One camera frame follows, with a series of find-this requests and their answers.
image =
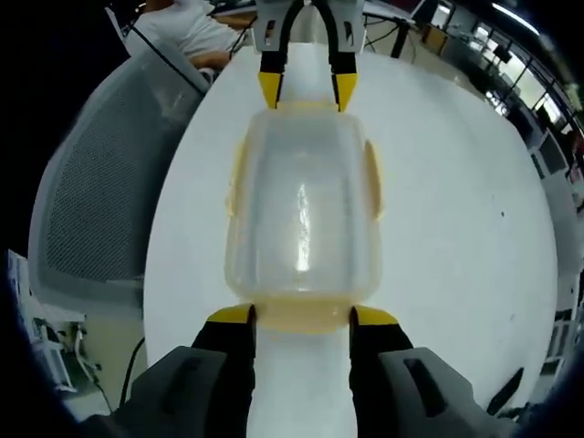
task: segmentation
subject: white shirt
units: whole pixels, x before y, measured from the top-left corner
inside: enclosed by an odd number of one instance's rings
[[[180,0],[161,11],[142,14],[134,24],[150,41],[163,39],[187,57],[215,50],[229,51],[239,37],[231,27],[208,16],[214,9],[205,0]],[[126,37],[126,48],[136,55],[147,47],[135,32]]]

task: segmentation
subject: cable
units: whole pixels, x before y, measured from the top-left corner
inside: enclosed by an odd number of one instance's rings
[[[134,362],[136,361],[136,356],[138,356],[140,347],[144,345],[144,340],[145,338],[140,339],[136,347],[134,347],[134,351],[131,353],[130,362],[128,363],[128,368],[126,369],[124,384],[121,387],[120,406],[126,402],[126,398],[128,396],[128,386],[130,385],[131,370],[134,368]]]
[[[156,48],[154,44],[151,43],[150,40],[146,36],[144,36],[144,34],[140,30],[138,30],[134,25],[130,26],[130,30],[133,30],[136,33],[136,35],[140,37],[148,45],[148,47],[151,48],[154,51],[154,53],[158,55],[159,58],[166,63],[168,67],[172,68],[174,72],[181,78],[183,78],[187,82],[187,84],[189,84],[195,91],[201,93],[201,95],[203,96],[206,94],[205,91],[202,91],[196,85],[194,85],[194,82],[187,78],[184,73],[182,73],[165,55],[163,55],[161,51],[158,48]]]
[[[101,395],[103,395],[103,400],[105,400],[106,404],[108,405],[109,413],[112,413],[113,410],[111,409],[110,401],[108,400],[108,396],[106,395],[106,392],[103,390],[103,388],[99,384],[98,376],[91,375],[91,373],[87,369],[87,365],[85,363],[85,360],[83,359],[83,356],[81,356],[81,340],[83,340],[83,332],[81,329],[81,325],[78,324],[77,325],[77,333],[75,334],[75,343],[74,343],[74,347],[73,347],[73,352],[75,353],[75,359],[77,359],[79,367],[81,367],[81,370],[87,376],[89,381],[93,384],[93,386],[95,386],[99,390],[99,392],[101,392]]]
[[[413,38],[410,35],[410,31],[408,31],[408,38],[410,39],[410,43],[412,43],[412,52],[413,52],[413,55],[412,55],[412,64],[413,64],[414,62],[416,62],[417,53],[416,53],[416,45],[413,42]]]
[[[374,23],[367,23],[367,21],[365,21],[365,26],[375,26],[375,25],[380,25],[381,23],[386,23],[386,22],[388,22],[388,21],[391,21],[391,20],[385,20],[385,19],[382,19],[382,20],[380,20],[380,21],[376,21],[376,22],[374,22]]]
[[[374,40],[368,42],[366,46],[373,46],[375,43],[381,41],[384,38],[387,38],[389,35],[391,35],[393,32],[395,32],[395,30],[398,28],[398,26],[396,25],[396,27],[394,27],[392,30],[390,30],[387,34],[385,34],[384,36],[380,36],[379,38],[375,38]]]
[[[241,34],[239,34],[236,41],[232,45],[231,50],[229,50],[229,59],[234,57],[234,52],[235,52],[235,49],[237,48],[237,45],[239,44],[239,41],[241,41],[241,38],[245,35],[245,32],[247,32],[249,30],[249,28],[256,22],[256,20],[257,20],[257,16],[255,16],[252,20],[250,20],[250,22],[247,23],[247,26],[245,26],[244,30],[241,31]]]
[[[373,53],[377,53],[377,50],[375,50],[375,47],[373,46],[373,43],[371,43],[371,40],[369,39],[368,36],[365,36],[365,41],[366,41],[365,47],[371,46],[371,50],[373,50]]]
[[[369,24],[369,16],[365,16],[365,27],[367,27],[368,24]],[[365,48],[368,44],[371,46],[371,40],[367,36],[367,30],[365,30],[365,43],[366,44],[365,44],[365,46],[363,46],[363,48]],[[377,53],[374,46],[371,46],[371,50],[373,50],[373,53]]]

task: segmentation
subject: ceiling light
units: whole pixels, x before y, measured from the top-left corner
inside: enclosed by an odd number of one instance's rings
[[[493,8],[495,8],[499,12],[502,12],[506,16],[510,16],[515,21],[517,21],[520,25],[525,26],[530,31],[532,31],[534,34],[536,34],[537,36],[539,36],[539,31],[537,29],[535,29],[533,26],[531,26],[526,20],[524,20],[523,18],[521,18],[520,16],[518,16],[516,13],[511,12],[510,10],[502,7],[501,5],[498,5],[497,3],[493,3]]]

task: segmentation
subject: black cable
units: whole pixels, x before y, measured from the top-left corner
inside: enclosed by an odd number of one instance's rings
[[[133,30],[136,33],[136,35],[140,37],[148,45],[148,47],[151,48],[154,51],[154,53],[158,55],[160,59],[162,59],[162,61],[164,61],[164,63],[166,63],[168,67],[172,68],[176,72],[176,74],[183,78],[187,82],[187,84],[189,84],[195,91],[198,91],[203,96],[206,94],[196,85],[194,85],[194,82],[187,78],[184,73],[182,73],[165,55],[163,55],[161,51],[158,48],[156,48],[154,44],[151,43],[150,40],[146,36],[144,36],[144,34],[140,30],[138,30],[134,25],[131,25],[130,30]]]
[[[239,44],[239,42],[241,41],[241,38],[244,37],[245,32],[247,32],[249,30],[249,28],[254,24],[254,22],[257,20],[257,16],[255,16],[248,24],[247,26],[245,26],[244,30],[241,31],[241,34],[239,34],[239,36],[237,37],[236,41],[234,42],[233,46],[231,47],[231,50],[229,50],[229,59],[231,59],[232,57],[234,57],[234,52],[235,49],[237,48],[237,45]]]
[[[365,22],[365,26],[375,26],[375,25],[380,25],[381,23],[386,23],[386,22],[388,22],[388,21],[391,21],[391,20],[385,20],[385,19],[382,19],[382,20],[380,20],[380,21],[376,21],[376,22],[374,22],[374,23],[367,23],[367,22]]]
[[[412,52],[413,52],[413,55],[412,55],[412,64],[413,64],[414,62],[416,62],[416,56],[417,56],[418,54],[417,54],[417,52],[416,52],[416,45],[415,45],[415,43],[413,42],[413,38],[412,38],[412,36],[410,35],[410,31],[408,31],[408,38],[410,39],[410,43],[412,43]]]
[[[369,16],[365,16],[365,27],[367,27],[368,25],[369,25]],[[366,44],[363,48],[365,48],[368,44],[371,45],[371,40],[367,36],[367,30],[365,30],[365,43]],[[371,50],[373,50],[373,53],[377,53],[374,46],[371,46]]]
[[[395,30],[398,28],[398,26],[396,25],[392,30],[390,30],[387,34],[385,34],[384,36],[380,36],[379,38],[375,38],[374,40],[370,41],[369,43],[367,43],[365,45],[366,46],[372,46],[373,44],[377,43],[378,41],[381,41],[384,38],[387,38],[389,35],[391,35],[393,32],[395,32]]]
[[[373,46],[373,43],[371,43],[371,40],[369,39],[368,36],[365,36],[365,41],[366,41],[365,47],[371,46],[371,50],[373,50],[373,53],[377,53],[377,50],[375,50],[375,47]]]
[[[126,377],[124,378],[124,384],[121,387],[121,397],[120,397],[120,406],[126,402],[126,398],[128,396],[128,386],[130,385],[130,377],[131,377],[131,370],[134,368],[134,362],[136,361],[136,356],[138,356],[138,351],[140,351],[140,347],[144,345],[145,338],[140,339],[136,347],[134,347],[134,351],[131,353],[130,362],[128,363],[128,368],[126,369]]]

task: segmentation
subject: white tabletop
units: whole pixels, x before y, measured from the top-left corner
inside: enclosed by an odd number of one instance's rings
[[[327,59],[323,46],[291,45],[282,100],[332,101]],[[513,400],[521,405],[546,355],[557,293],[552,223],[527,148],[453,83],[372,53],[358,69],[347,112],[376,146],[385,204],[381,286],[366,304],[390,311],[415,346],[462,373],[483,406],[525,367]],[[258,70],[258,55],[243,48],[172,161],[146,264],[150,364],[237,302],[224,281],[225,198],[237,145],[266,107]]]
[[[247,12],[254,12],[257,9],[255,4],[250,1],[242,0],[229,9],[213,14],[214,16],[234,16],[237,14],[244,14]],[[407,14],[395,6],[388,5],[383,2],[366,1],[363,5],[363,14],[365,16],[375,16],[377,18],[387,18],[388,20],[404,20],[413,24],[412,15]]]

